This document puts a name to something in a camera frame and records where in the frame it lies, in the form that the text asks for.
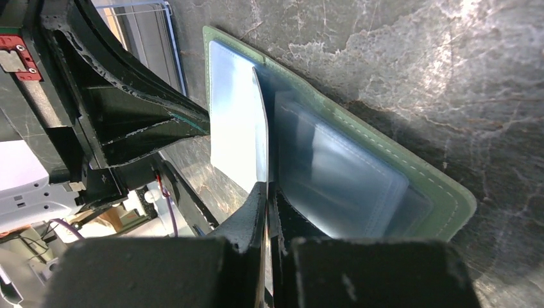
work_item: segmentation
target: red component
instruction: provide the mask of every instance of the red component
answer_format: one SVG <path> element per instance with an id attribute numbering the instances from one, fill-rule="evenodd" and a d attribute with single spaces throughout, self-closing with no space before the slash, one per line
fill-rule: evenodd
<path id="1" fill-rule="evenodd" d="M 12 35 L 12 34 L 1 34 L 0 35 L 0 49 L 4 49 L 7 51 L 16 51 L 19 54 L 21 61 L 26 66 L 27 70 L 31 70 L 31 69 L 36 70 L 35 73 L 31 73 L 29 71 L 26 71 L 26 72 L 19 71 L 15 73 L 15 75 L 20 81 L 42 79 L 42 75 L 40 74 L 40 71 L 38 71 L 38 67 L 36 66 L 36 63 L 32 59 L 32 56 L 28 52 L 28 48 L 26 48 L 26 44 L 24 43 L 24 41 L 22 40 L 20 36 Z"/>

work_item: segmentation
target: red wire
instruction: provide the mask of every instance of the red wire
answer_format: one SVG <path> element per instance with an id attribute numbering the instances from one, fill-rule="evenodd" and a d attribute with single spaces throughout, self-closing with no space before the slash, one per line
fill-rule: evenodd
<path id="1" fill-rule="evenodd" d="M 162 181 L 160 180 L 160 175 L 157 173 L 157 182 L 158 182 L 158 187 L 160 188 L 160 192 L 162 192 L 162 196 L 163 197 L 170 197 L 170 194 L 168 192 L 165 192 L 164 189 L 162 188 Z"/>

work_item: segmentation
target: open wallet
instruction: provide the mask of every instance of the open wallet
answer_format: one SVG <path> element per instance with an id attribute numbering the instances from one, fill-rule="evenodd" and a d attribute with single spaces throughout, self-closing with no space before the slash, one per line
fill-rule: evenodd
<path id="1" fill-rule="evenodd" d="M 333 238 L 448 241 L 472 193 L 304 79 L 240 40 L 203 29 L 211 163 L 244 190 L 274 182 Z"/>

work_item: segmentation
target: marble table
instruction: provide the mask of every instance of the marble table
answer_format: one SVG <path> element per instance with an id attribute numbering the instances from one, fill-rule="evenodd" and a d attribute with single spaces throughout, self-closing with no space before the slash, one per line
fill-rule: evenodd
<path id="1" fill-rule="evenodd" d="M 544 3 L 171 1 L 191 99 L 206 106 L 202 27 L 269 54 L 478 199 L 452 240 L 483 307 L 544 307 Z M 209 138 L 167 152 L 222 221 L 246 193 Z"/>

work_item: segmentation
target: purple cable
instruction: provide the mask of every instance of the purple cable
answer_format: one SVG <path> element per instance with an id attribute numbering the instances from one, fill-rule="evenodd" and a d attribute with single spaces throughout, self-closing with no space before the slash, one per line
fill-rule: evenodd
<path id="1" fill-rule="evenodd" d="M 166 205 L 168 205 L 168 211 L 170 212 L 170 218 L 172 219 L 172 227 L 174 228 L 174 237 L 178 237 L 178 224 L 176 223 L 176 218 L 174 216 L 174 209 L 172 209 L 172 199 L 170 195 L 165 195 Z"/>
<path id="2" fill-rule="evenodd" d="M 72 234 L 74 234 L 78 239 L 85 239 L 78 231 L 77 229 L 75 229 L 74 227 L 72 227 L 69 223 L 67 223 L 66 221 L 62 220 L 62 219 L 58 219 L 58 218 L 53 218 L 51 219 L 51 221 L 54 221 L 55 223 L 58 223 L 59 225 L 63 226 L 64 228 L 66 228 L 66 230 L 72 232 Z"/>

